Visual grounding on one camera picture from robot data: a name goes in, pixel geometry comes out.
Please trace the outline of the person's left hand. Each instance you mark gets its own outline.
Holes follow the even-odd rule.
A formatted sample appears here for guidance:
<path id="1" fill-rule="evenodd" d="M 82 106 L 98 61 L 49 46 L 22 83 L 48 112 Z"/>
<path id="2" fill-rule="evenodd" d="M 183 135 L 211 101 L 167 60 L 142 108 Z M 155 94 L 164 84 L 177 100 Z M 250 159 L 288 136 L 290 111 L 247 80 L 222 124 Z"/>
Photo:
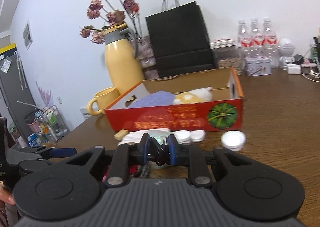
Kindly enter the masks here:
<path id="1" fill-rule="evenodd" d="M 15 205 L 12 193 L 3 185 L 0 184 L 0 205 L 5 207 L 4 204 Z"/>

